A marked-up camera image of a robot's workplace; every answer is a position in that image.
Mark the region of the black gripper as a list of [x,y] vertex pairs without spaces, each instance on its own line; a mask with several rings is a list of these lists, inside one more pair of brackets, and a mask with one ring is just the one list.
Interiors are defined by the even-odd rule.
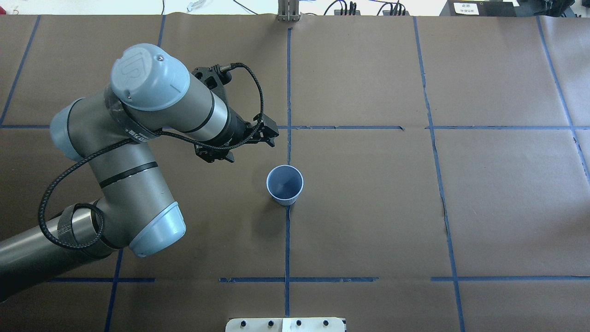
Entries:
[[279,136],[276,122],[269,116],[255,116],[253,122],[243,120],[235,111],[228,112],[228,142],[221,147],[205,147],[203,144],[194,144],[195,155],[208,163],[216,160],[225,160],[234,163],[235,158],[230,151],[244,144],[267,143],[275,147],[275,139]]

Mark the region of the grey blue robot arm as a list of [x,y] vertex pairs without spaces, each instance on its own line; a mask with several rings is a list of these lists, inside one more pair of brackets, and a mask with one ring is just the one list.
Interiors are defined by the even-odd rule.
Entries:
[[[168,136],[190,143],[197,157],[234,162],[232,150],[265,142],[274,147],[279,130],[263,110],[252,121],[229,105],[225,85],[244,63],[190,71],[160,47],[141,43],[116,59],[109,84],[75,100],[50,124],[57,149],[75,164],[44,191],[38,225],[1,242],[1,300],[53,277],[129,248],[153,255],[186,232],[178,202],[148,145]],[[79,202],[48,218],[57,185],[88,164],[103,196]]]

